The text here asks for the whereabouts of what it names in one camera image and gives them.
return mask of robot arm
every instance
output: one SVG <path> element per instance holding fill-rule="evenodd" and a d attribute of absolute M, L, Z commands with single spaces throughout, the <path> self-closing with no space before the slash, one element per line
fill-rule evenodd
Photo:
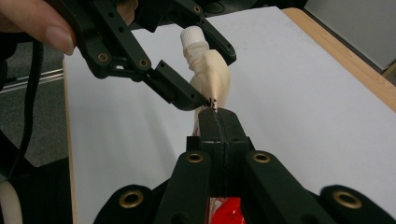
<path fill-rule="evenodd" d="M 155 69 L 110 0 L 47 0 L 72 26 L 77 46 L 93 74 L 98 78 L 129 77 L 143 81 L 180 110 L 204 105 L 206 98 L 166 62 Z M 139 2 L 136 21 L 154 32 L 167 18 L 185 28 L 200 26 L 212 49 L 227 64 L 236 60 L 232 45 L 205 19 L 202 9 L 186 0 L 145 0 Z"/>

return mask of black cable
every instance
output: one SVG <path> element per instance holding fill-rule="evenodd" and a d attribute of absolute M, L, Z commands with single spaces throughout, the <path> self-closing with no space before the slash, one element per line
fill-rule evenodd
<path fill-rule="evenodd" d="M 23 136 L 21 140 L 20 150 L 14 164 L 9 173 L 11 178 L 15 173 L 18 172 L 18 166 L 29 146 L 30 138 L 32 136 L 33 130 L 33 110 L 35 105 L 35 93 L 37 91 L 38 82 L 41 76 L 41 67 L 43 65 L 44 57 L 44 46 L 42 43 L 34 40 L 33 41 L 33 55 L 32 55 L 32 65 L 30 67 L 29 80 L 27 83 L 25 102 L 24 102 L 24 127 Z"/>

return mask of brass screw insert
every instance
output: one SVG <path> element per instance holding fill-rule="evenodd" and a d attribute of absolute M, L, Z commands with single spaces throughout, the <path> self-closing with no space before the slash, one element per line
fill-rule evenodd
<path fill-rule="evenodd" d="M 359 198 L 343 190 L 337 190 L 333 192 L 332 197 L 335 199 L 336 202 L 347 208 L 359 209 L 363 206 Z"/>
<path fill-rule="evenodd" d="M 258 152 L 253 155 L 253 160 L 260 163 L 267 163 L 271 158 L 262 152 Z"/>
<path fill-rule="evenodd" d="M 134 208 L 143 202 L 142 191 L 128 190 L 120 196 L 120 206 L 123 208 Z"/>
<path fill-rule="evenodd" d="M 194 11 L 196 13 L 201 13 L 201 8 L 200 7 L 194 7 Z"/>
<path fill-rule="evenodd" d="M 187 156 L 187 161 L 189 162 L 201 162 L 204 160 L 204 157 L 201 154 L 193 153 Z"/>
<path fill-rule="evenodd" d="M 149 64 L 149 62 L 146 59 L 141 59 L 139 61 L 139 65 L 142 67 L 146 67 Z"/>
<path fill-rule="evenodd" d="M 108 56 L 105 53 L 98 54 L 98 59 L 100 62 L 105 63 L 108 61 Z"/>

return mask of fingernail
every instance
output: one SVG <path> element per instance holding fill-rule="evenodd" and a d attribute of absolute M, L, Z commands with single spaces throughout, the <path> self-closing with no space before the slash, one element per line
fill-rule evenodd
<path fill-rule="evenodd" d="M 64 54 L 72 55 L 74 51 L 74 45 L 72 36 L 67 33 L 64 29 L 51 26 L 47 29 L 46 38 L 49 44 L 57 50 L 60 50 Z"/>

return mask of gray carpet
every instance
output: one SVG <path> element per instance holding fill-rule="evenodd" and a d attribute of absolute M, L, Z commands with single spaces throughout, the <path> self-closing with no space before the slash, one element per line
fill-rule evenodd
<path fill-rule="evenodd" d="M 8 77 L 27 77 L 32 58 L 32 44 L 19 44 L 7 60 Z M 62 68 L 62 53 L 45 47 L 43 72 Z M 0 93 L 0 129 L 19 146 L 23 133 L 25 88 Z M 35 98 L 35 120 L 27 160 L 41 166 L 67 157 L 67 135 L 64 105 L 64 81 L 40 84 Z"/>

